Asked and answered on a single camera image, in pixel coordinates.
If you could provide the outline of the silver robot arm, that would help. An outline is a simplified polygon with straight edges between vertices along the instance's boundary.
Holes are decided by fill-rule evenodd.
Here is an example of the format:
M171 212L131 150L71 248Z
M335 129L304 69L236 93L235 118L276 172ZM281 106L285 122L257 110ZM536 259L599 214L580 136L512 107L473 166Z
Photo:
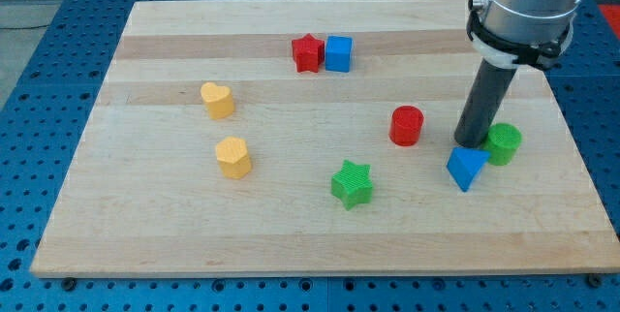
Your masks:
M552 67L573 39L581 0L469 0L467 34L482 63L514 71Z

